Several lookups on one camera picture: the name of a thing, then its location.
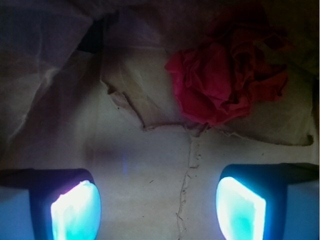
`wrinkled sheet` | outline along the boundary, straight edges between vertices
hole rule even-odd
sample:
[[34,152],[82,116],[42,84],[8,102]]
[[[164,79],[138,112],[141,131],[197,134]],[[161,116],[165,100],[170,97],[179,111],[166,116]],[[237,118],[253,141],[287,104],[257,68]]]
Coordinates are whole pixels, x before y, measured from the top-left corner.
[[[105,44],[113,50],[106,49],[104,51],[102,79],[105,83],[114,85],[114,90],[120,91],[128,97],[130,106],[137,111],[147,127],[170,123],[184,125],[186,123],[186,119],[181,116],[168,118],[168,115],[163,115],[163,111],[169,111],[172,106],[177,109],[177,103],[173,101],[172,95],[166,96],[164,93],[168,90],[167,86],[159,85],[165,82],[169,83],[170,80],[159,67],[154,67],[153,63],[159,66],[161,61],[165,65],[175,51],[195,48],[205,35],[212,18],[217,17],[223,9],[219,5],[213,6],[203,1],[197,3],[196,14],[191,16],[190,6],[178,7],[179,3],[176,3],[176,11],[181,11],[178,17],[178,14],[170,8],[173,6],[169,7],[164,2],[120,10],[115,17],[117,23],[111,25],[105,32]],[[269,13],[269,15],[267,14],[269,21],[274,25],[270,9],[266,9],[266,12]],[[264,53],[266,63],[287,65],[288,67],[289,80],[286,89],[283,90],[282,99],[277,102],[255,102],[249,117],[235,118],[225,125],[219,126],[219,129],[268,143],[303,146],[312,144],[313,138],[310,128],[314,123],[311,92],[313,82],[317,77],[314,74],[314,64],[316,63],[313,61],[308,65],[309,69],[305,70],[297,67],[293,62],[296,60],[293,53],[296,51],[304,52],[304,47],[297,46],[296,39],[292,37],[297,33],[296,29],[291,26],[291,22],[287,22],[287,25],[290,26],[287,27],[286,24],[280,22],[277,26],[288,29],[288,39],[293,44],[291,51],[273,52],[262,42],[254,42],[257,49]],[[159,54],[162,49],[167,55]],[[159,76],[161,76],[162,82],[156,83],[157,88],[148,87],[149,82],[153,82]],[[159,92],[164,93],[161,102],[166,103],[166,108],[160,106],[161,103],[157,101],[156,96],[159,95]]]
[[[181,116],[170,93],[171,80],[160,65],[164,66],[174,52],[197,46],[212,19],[224,7],[234,3],[237,1],[190,0],[187,4],[169,0],[130,3],[125,0],[59,0],[54,4],[38,0],[28,3],[1,1],[1,149],[21,129],[32,105],[48,90],[53,76],[67,62],[93,20],[107,14],[110,15],[105,20],[104,39],[105,45],[113,48],[113,53],[107,48],[104,51],[103,81],[106,84],[110,81],[112,85],[112,79],[121,79],[119,74],[123,71],[118,72],[119,66],[110,70],[109,59],[115,54],[112,64],[121,63],[127,70],[126,76],[122,76],[125,85],[128,79],[132,83],[146,82],[133,85],[129,90],[122,89],[122,86],[114,89],[127,96],[145,127],[190,125]],[[269,143],[311,144],[311,92],[313,81],[319,76],[319,23],[315,20],[319,13],[312,1],[304,4],[289,1],[262,3],[269,22],[286,28],[294,45],[293,51],[276,54],[268,59],[268,63],[287,64],[291,80],[281,101],[257,103],[248,118],[232,120],[224,127],[230,132]],[[114,46],[121,49],[119,54],[115,53]],[[263,46],[260,48],[265,54],[268,51]],[[145,64],[135,65],[139,61],[145,61]],[[162,87],[150,89],[155,83],[149,79]],[[139,93],[137,98],[132,96],[135,93]]]

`crumpled red fabric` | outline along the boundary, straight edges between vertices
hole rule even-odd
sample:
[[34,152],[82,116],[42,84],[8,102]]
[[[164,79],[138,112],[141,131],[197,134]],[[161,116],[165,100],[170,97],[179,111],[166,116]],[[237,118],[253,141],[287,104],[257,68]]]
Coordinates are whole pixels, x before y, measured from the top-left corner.
[[183,115],[211,126],[247,117],[254,101],[277,101],[288,81],[285,65],[265,63],[254,46],[291,47],[284,29],[271,27],[258,2],[236,5],[213,20],[197,49],[175,53],[165,65]]

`red cloth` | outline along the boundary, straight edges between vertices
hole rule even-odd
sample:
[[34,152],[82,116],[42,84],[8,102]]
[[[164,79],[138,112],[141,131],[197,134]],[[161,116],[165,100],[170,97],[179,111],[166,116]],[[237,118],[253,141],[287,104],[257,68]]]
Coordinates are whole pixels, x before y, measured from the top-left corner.
[[182,113],[211,126],[248,116],[254,101],[277,101],[288,81],[285,65],[268,65],[254,41],[290,47],[283,29],[269,26],[260,3],[230,7],[215,19],[196,50],[175,53],[165,69]]

